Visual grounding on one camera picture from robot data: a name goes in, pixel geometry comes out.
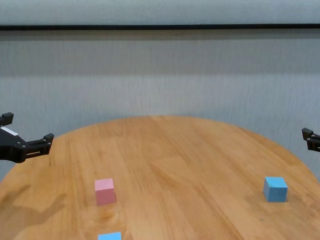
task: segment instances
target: wood grain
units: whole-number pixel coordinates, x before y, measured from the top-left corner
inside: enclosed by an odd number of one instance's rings
[[[266,202],[282,176],[286,203]],[[113,178],[116,203],[96,206]],[[0,183],[1,240],[319,240],[320,187],[293,154],[212,120],[132,117],[58,137]]]

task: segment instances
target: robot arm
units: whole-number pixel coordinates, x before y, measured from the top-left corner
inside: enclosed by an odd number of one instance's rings
[[[309,150],[320,152],[320,135],[314,134],[314,132],[308,128],[303,128],[302,136]]]
[[[24,141],[17,133],[6,128],[14,119],[11,112],[0,117],[0,160],[23,163],[26,159],[47,155],[50,152],[54,135],[45,135],[35,141]]]

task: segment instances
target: black stripe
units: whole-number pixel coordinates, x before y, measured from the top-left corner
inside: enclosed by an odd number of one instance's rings
[[[196,24],[196,25],[0,25],[0,31],[42,30],[224,30],[224,29],[320,29],[312,24]]]

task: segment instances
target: gray wall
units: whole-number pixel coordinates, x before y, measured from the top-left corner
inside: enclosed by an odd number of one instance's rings
[[[317,24],[319,0],[1,0],[0,25]]]
[[[0,112],[26,140],[191,115],[258,132],[320,179],[320,30],[0,32]],[[12,164],[0,162],[0,179]]]

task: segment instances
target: blue cube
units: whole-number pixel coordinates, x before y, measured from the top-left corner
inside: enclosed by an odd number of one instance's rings
[[[121,240],[121,232],[101,234],[98,236],[98,240]]]
[[[288,186],[283,177],[267,176],[263,193],[268,202],[284,203],[287,201]]]

